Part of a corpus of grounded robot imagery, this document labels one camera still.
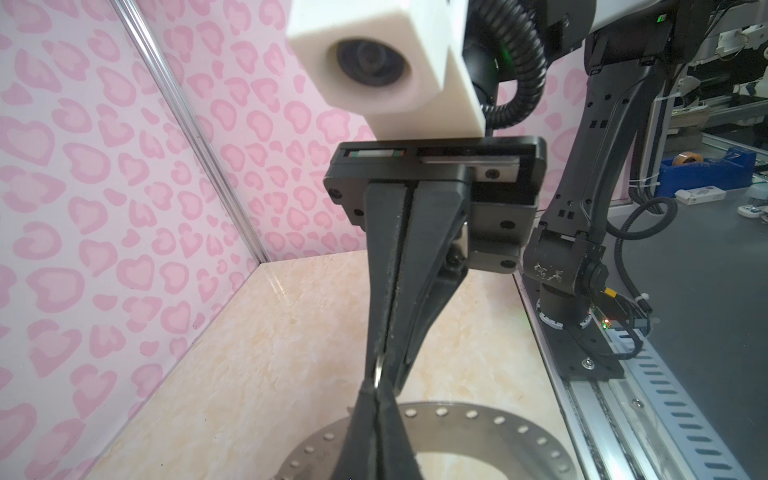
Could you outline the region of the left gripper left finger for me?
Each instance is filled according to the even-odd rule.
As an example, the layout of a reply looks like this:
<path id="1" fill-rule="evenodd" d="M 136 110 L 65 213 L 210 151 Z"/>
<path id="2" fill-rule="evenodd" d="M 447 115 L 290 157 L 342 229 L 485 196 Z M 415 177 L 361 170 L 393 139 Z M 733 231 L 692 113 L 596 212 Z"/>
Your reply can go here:
<path id="1" fill-rule="evenodd" d="M 376 478 L 376 415 L 376 389 L 372 383 L 362 383 L 331 479 Z"/>

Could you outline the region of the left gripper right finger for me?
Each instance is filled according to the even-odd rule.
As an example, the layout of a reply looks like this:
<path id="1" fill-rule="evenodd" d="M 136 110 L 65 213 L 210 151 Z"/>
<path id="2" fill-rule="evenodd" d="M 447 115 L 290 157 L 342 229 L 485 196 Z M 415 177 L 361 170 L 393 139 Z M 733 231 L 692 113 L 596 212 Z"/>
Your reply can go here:
<path id="1" fill-rule="evenodd" d="M 378 384 L 376 404 L 376 478 L 421 480 L 416 454 L 390 383 Z"/>

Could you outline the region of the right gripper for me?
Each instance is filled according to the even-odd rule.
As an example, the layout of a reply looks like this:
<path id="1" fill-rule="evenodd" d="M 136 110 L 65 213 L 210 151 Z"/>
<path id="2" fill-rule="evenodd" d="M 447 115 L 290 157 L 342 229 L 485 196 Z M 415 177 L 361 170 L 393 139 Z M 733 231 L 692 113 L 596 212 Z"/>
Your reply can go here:
<path id="1" fill-rule="evenodd" d="M 404 387 L 468 265 L 496 273 L 520 265 L 546 169 L 547 144 L 537 136 L 338 146 L 323 184 L 367 235 L 367 379 Z M 412 193 L 404 183 L 416 181 Z M 466 221 L 468 254 L 454 244 Z"/>

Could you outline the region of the metal perforated ring disc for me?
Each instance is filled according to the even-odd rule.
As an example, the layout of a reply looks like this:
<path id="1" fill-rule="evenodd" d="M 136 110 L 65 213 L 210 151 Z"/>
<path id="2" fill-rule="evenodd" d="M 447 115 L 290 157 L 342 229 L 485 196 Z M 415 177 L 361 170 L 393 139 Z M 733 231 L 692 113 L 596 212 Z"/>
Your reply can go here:
<path id="1" fill-rule="evenodd" d="M 533 421 L 470 403 L 422 401 L 399 406 L 417 454 L 448 454 L 483 462 L 508 479 L 577 479 L 562 443 Z M 350 424 L 337 420 L 300 442 L 275 479 L 329 479 Z"/>

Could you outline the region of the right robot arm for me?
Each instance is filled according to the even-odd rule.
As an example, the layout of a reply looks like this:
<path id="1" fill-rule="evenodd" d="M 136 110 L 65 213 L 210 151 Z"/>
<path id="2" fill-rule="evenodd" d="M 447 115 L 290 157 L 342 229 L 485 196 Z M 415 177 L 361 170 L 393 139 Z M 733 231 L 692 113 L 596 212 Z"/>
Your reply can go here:
<path id="1" fill-rule="evenodd" d="M 465 50 L 486 120 L 476 139 L 345 142 L 324 179 L 367 235 L 371 300 L 364 384 L 400 391 L 438 315 L 471 269 L 521 268 L 546 317 L 589 316 L 607 269 L 607 212 L 654 97 L 701 45 L 713 5 L 659 1 L 596 22 L 593 1 L 473 1 Z M 544 141 L 500 138 L 543 96 L 551 62 L 584 44 L 588 98 L 540 220 Z"/>

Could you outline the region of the blue tape dispenser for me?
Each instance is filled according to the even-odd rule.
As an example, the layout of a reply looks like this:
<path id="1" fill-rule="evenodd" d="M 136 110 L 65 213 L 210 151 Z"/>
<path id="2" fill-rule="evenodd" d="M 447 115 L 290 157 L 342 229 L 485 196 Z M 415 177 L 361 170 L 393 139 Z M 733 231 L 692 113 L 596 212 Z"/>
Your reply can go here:
<path id="1" fill-rule="evenodd" d="M 741 148 L 729 148 L 721 158 L 705 158 L 684 152 L 663 160 L 659 168 L 656 197 L 673 198 L 678 190 L 717 187 L 724 191 L 752 184 L 757 153 Z"/>

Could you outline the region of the white small box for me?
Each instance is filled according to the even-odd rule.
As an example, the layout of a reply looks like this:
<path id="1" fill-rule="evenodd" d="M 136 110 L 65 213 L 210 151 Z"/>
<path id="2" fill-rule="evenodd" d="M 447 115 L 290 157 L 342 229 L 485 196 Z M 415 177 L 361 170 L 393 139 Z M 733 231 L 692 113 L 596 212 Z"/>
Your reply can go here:
<path id="1" fill-rule="evenodd" d="M 715 186 L 699 187 L 695 189 L 680 189 L 674 194 L 675 199 L 687 206 L 700 205 L 722 201 L 727 192 Z"/>

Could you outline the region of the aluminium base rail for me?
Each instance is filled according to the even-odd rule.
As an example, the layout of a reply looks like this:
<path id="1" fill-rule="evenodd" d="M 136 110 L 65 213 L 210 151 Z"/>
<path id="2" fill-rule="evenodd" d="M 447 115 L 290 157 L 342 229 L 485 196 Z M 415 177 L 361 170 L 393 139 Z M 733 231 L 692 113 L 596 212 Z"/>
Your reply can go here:
<path id="1" fill-rule="evenodd" d="M 747 478 L 650 344 L 612 373 L 539 320 L 531 281 L 515 282 L 584 478 Z"/>

